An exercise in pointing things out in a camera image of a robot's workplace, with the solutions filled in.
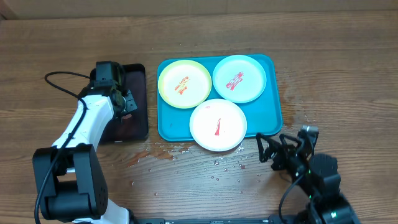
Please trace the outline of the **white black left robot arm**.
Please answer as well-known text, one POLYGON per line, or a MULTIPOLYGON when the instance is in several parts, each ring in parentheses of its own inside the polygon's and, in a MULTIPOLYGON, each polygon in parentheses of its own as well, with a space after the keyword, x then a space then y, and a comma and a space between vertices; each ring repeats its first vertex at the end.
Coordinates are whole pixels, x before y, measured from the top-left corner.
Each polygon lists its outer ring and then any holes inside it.
POLYGON ((105 127, 137 108, 125 88, 88 87, 76 96, 78 108, 64 133, 33 155, 37 198, 34 219, 73 223, 136 223, 128 208, 108 197, 96 155, 105 127))

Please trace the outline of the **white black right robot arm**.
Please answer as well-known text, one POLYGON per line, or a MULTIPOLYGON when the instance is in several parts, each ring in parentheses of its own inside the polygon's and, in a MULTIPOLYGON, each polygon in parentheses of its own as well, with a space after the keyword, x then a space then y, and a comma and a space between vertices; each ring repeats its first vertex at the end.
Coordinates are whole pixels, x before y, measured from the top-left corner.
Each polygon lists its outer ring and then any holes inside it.
POLYGON ((280 141, 256 134, 259 161, 271 159, 272 170, 286 170, 292 179, 279 202, 276 223, 359 223, 353 207, 340 191, 337 158, 315 153, 318 135, 318 128, 311 126, 303 126, 296 137, 280 134, 280 141), (283 203, 294 187, 303 190, 309 203, 298 214, 284 216, 283 203))

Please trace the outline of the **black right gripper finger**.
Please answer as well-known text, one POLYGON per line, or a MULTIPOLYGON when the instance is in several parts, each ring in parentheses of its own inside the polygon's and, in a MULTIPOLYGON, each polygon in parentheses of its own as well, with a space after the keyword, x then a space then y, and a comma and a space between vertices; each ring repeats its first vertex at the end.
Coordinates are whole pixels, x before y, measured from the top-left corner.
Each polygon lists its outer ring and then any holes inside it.
POLYGON ((302 147, 302 140, 293 136, 280 134, 279 139, 283 149, 300 149, 302 147))
POLYGON ((273 159, 280 148, 280 143, 273 140, 270 136, 261 133, 256 134, 256 142, 259 151, 259 161, 261 163, 273 159))

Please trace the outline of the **white plastic plate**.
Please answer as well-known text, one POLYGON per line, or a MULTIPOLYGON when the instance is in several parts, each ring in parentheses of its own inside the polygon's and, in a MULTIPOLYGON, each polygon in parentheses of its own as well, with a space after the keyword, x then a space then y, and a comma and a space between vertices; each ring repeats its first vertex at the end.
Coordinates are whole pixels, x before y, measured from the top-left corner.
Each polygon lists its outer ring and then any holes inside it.
POLYGON ((194 141, 201 147, 225 152, 241 143, 248 123, 238 105, 224 99, 212 99, 193 110, 189 128, 194 141))

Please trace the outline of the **yellow-green plastic plate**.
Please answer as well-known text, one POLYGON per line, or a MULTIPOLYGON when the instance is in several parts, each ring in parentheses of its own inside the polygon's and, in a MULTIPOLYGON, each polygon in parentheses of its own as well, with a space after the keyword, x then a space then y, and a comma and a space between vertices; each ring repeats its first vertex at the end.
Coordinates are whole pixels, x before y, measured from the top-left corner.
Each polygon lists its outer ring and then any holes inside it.
POLYGON ((204 102, 211 91, 209 71, 194 60, 177 60, 167 65, 158 79, 158 92, 170 106, 189 109, 204 102))

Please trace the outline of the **light blue plastic plate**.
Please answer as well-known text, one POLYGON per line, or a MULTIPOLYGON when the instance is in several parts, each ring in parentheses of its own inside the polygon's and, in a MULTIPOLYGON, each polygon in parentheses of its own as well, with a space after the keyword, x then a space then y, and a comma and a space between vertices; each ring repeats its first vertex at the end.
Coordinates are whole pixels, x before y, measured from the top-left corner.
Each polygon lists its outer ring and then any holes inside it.
POLYGON ((233 103, 248 103, 265 90, 267 78, 263 66, 247 55, 231 55, 213 70, 213 86, 218 94, 233 103))

